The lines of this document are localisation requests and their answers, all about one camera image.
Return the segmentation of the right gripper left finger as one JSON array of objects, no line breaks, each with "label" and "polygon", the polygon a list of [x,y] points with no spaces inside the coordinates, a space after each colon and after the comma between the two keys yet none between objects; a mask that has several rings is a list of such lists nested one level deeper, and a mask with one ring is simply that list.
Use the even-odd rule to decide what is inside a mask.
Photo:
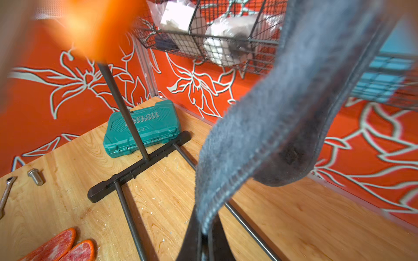
[{"label": "right gripper left finger", "polygon": [[202,233],[197,218],[196,206],[193,207],[183,244],[177,256],[177,261],[202,260]]}]

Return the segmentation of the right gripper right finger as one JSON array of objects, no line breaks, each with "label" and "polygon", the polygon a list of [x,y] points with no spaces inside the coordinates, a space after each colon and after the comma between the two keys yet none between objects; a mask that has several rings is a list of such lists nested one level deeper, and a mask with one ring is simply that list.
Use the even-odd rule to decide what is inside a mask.
[{"label": "right gripper right finger", "polygon": [[235,261],[219,215],[216,215],[208,233],[209,261]]}]

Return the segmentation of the red patterned insole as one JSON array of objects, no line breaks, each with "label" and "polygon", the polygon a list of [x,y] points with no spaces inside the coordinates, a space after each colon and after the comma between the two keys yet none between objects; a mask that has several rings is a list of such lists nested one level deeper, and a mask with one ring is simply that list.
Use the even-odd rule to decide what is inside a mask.
[{"label": "red patterned insole", "polygon": [[69,228],[56,235],[36,250],[27,254],[21,261],[58,261],[72,248],[76,230]]}]

